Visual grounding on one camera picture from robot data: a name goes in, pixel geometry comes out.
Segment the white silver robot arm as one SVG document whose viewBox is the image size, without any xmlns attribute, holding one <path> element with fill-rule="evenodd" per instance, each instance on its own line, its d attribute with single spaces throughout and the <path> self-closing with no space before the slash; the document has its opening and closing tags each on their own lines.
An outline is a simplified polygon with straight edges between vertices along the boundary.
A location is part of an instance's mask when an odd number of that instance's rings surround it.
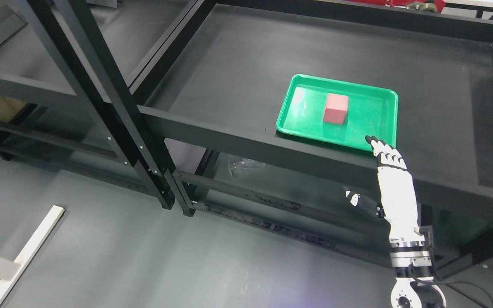
<svg viewBox="0 0 493 308">
<path fill-rule="evenodd" d="M 394 241 L 390 246 L 396 272 L 390 294 L 392 308 L 445 308 L 445 296 L 434 281 L 433 257 L 427 241 Z"/>
</svg>

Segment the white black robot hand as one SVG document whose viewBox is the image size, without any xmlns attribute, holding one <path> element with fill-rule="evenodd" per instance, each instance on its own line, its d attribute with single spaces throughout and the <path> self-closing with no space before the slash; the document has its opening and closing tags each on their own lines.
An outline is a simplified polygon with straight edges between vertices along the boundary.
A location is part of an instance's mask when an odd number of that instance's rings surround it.
<svg viewBox="0 0 493 308">
<path fill-rule="evenodd" d="M 392 248 L 422 246 L 426 239 L 419 232 L 413 177 L 402 154 L 375 136 L 366 135 L 365 139 L 376 159 L 381 200 L 374 201 L 347 188 L 346 200 L 370 218 L 383 218 L 389 223 L 389 242 Z"/>
</svg>

